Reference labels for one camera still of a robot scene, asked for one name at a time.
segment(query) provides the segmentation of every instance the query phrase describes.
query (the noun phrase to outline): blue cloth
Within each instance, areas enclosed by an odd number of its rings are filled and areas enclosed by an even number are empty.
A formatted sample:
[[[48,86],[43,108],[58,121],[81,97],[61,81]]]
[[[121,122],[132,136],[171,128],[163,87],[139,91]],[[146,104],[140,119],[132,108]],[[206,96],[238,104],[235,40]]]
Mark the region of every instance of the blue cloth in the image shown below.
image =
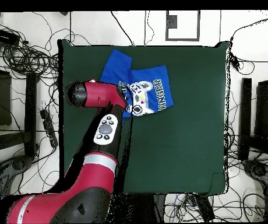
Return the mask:
[[[171,107],[174,102],[166,66],[131,70],[131,63],[131,57],[113,50],[100,79],[118,85],[126,94],[128,105],[123,117],[130,117],[131,110],[134,116],[142,116]],[[132,92],[133,104],[127,87]]]

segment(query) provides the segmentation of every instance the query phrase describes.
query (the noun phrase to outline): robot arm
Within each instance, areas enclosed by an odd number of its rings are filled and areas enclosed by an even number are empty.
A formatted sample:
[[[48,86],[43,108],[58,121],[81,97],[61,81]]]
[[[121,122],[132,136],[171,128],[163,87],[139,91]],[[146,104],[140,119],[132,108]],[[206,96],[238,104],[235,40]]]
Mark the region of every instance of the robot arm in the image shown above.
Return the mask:
[[[69,173],[72,166],[80,167],[74,184],[61,193],[29,194],[16,199],[8,209],[9,224],[105,221],[118,165],[125,96],[115,85],[92,81],[70,83],[66,90],[67,101],[76,107],[106,107],[107,110],[89,128],[93,133],[86,135],[89,145],[82,164],[72,162],[68,170]]]

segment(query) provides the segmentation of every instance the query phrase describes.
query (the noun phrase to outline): floor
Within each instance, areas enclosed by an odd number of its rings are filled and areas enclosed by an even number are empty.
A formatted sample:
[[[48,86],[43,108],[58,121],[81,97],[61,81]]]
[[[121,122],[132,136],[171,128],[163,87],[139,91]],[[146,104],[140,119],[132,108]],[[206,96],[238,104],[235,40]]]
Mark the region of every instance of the floor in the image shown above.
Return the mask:
[[[178,29],[182,28],[186,37],[180,37],[182,33],[170,32],[170,38],[191,38],[195,35],[197,25],[197,15],[189,13],[190,11],[170,11],[169,15],[178,15]],[[166,11],[144,10],[129,12],[113,12],[124,28],[131,42],[137,46],[215,46],[219,41],[228,41],[234,32],[240,27],[250,25],[262,19],[268,18],[268,10],[201,10],[200,19],[200,39],[199,41],[166,41],[165,40],[165,19]],[[191,22],[193,26],[190,30],[185,29],[182,25],[184,22]],[[147,23],[144,39],[144,22]],[[131,43],[127,36],[118,26],[116,20],[109,11],[107,12],[72,12],[71,24],[70,16],[61,15],[59,12],[17,12],[1,13],[0,24],[10,27],[13,30],[20,31],[26,37],[31,46],[37,46],[40,51],[54,55],[57,53],[57,40],[70,39],[71,28],[72,42],[74,45],[116,45],[129,46]],[[255,69],[250,62],[244,62],[243,74],[251,73],[252,78],[252,98],[255,98],[255,88],[259,81],[268,79],[268,21],[260,22],[256,25],[240,29],[234,35],[234,45],[232,53],[238,58],[254,62]],[[5,66],[0,59],[0,67]],[[38,83],[37,89],[37,108],[41,110],[50,101],[49,85],[54,83],[54,78],[49,73]],[[241,75],[234,68],[230,70],[231,78],[231,97],[230,97],[230,117],[234,132],[238,133],[238,116],[239,107],[239,87],[241,79],[247,77]],[[21,130],[24,128],[24,101],[25,101],[25,80],[12,80],[12,108],[11,111],[20,125]],[[58,106],[52,104],[50,112],[55,130],[58,130]],[[255,100],[252,101],[252,107],[255,107]],[[17,131],[14,121],[11,126],[0,127],[0,135]],[[254,115],[252,116],[252,127],[254,126]],[[52,151],[50,143],[44,132],[40,114],[37,114],[37,142],[40,141],[40,157],[48,156]],[[0,162],[13,156],[15,152],[23,152],[23,145],[18,145],[9,149],[0,151]],[[257,155],[251,152],[249,158]],[[262,155],[260,159],[268,162],[268,156]],[[229,162],[234,165],[238,161],[230,159]],[[250,193],[263,196],[262,188],[258,182],[250,179],[243,171],[243,166],[238,164],[229,168],[229,189],[225,194],[211,197],[214,201],[214,213],[216,218],[214,222],[257,222],[262,220],[264,201],[258,195],[250,195],[245,199],[245,205],[249,208],[245,212],[241,209],[241,198]],[[46,159],[39,161],[30,170],[25,172],[23,181],[20,186],[21,193],[40,193],[48,190],[58,179],[59,169],[59,150],[48,156]],[[17,194],[17,188],[22,177],[17,176],[13,183],[12,193]],[[185,194],[175,195],[168,194],[165,203],[164,220],[165,222],[201,222],[197,207],[188,207],[189,213],[175,205],[181,205]]]

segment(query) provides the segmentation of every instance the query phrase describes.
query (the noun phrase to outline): game controller print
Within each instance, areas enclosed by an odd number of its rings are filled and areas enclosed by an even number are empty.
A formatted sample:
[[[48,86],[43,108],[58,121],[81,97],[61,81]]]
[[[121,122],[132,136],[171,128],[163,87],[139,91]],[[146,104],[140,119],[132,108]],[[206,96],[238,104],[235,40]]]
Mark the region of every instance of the game controller print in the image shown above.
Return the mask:
[[[151,82],[141,81],[131,84],[129,88],[133,93],[133,105],[127,105],[127,112],[131,113],[133,108],[134,116],[154,113],[149,108],[149,102],[147,100],[147,92],[152,90],[153,84]]]

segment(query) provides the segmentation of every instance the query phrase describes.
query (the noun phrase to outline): green table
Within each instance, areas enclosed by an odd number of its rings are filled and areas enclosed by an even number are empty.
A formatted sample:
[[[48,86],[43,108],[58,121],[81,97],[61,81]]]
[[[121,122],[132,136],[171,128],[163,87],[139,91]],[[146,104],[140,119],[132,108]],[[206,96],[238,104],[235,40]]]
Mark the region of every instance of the green table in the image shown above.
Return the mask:
[[[71,81],[100,79],[113,49],[133,58],[132,69],[167,66],[174,106],[134,118],[125,193],[224,192],[225,65],[229,43],[213,48],[72,46],[65,40],[61,42],[64,87]],[[61,152],[67,170],[96,109],[75,108],[64,100],[63,111]],[[121,155],[129,121],[123,124]]]

